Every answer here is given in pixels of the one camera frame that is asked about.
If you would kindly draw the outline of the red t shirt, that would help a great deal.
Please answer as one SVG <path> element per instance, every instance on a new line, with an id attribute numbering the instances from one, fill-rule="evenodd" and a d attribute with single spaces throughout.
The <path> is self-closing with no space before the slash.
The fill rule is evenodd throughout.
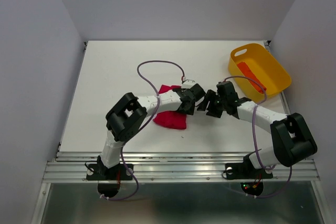
<path id="1" fill-rule="evenodd" d="M 186 114 L 166 111 L 156 115 L 153 122 L 161 127 L 173 130 L 185 130 L 187 128 Z"/>

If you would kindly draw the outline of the yellow plastic basket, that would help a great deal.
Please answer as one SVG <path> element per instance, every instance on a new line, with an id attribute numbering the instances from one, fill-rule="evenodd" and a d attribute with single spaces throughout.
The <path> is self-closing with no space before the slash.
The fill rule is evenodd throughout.
<path id="1" fill-rule="evenodd" d="M 230 53 L 228 71 L 244 95 L 254 102 L 264 99 L 264 94 L 245 75 L 238 65 L 245 63 L 257 80 L 266 87 L 267 98 L 277 96 L 291 85 L 291 77 L 282 65 L 260 44 L 246 44 Z"/>

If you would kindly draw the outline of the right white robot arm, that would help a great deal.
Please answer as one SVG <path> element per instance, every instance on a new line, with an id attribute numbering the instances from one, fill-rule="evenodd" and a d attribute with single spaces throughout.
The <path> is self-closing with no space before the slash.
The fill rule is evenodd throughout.
<path id="1" fill-rule="evenodd" d="M 315 154 L 317 144 L 308 125 L 299 113 L 283 114 L 259 106 L 249 98 L 239 98 L 233 84 L 224 81 L 217 84 L 217 90 L 208 90 L 199 111 L 220 118 L 224 112 L 239 120 L 250 122 L 271 135 L 271 146 L 247 154 L 241 163 L 229 165 L 232 175 L 243 173 L 253 177 L 260 170 L 271 169 L 276 165 L 291 167 Z"/>

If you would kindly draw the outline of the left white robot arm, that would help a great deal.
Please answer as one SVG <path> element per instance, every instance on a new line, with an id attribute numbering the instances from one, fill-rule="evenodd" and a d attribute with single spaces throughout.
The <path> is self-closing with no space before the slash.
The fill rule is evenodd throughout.
<path id="1" fill-rule="evenodd" d="M 106 115 L 107 138 L 94 171 L 106 180 L 115 179 L 120 170 L 121 149 L 140 132 L 145 118 L 166 111 L 192 115 L 195 103 L 204 96 L 205 91 L 197 83 L 153 96 L 126 93 Z"/>

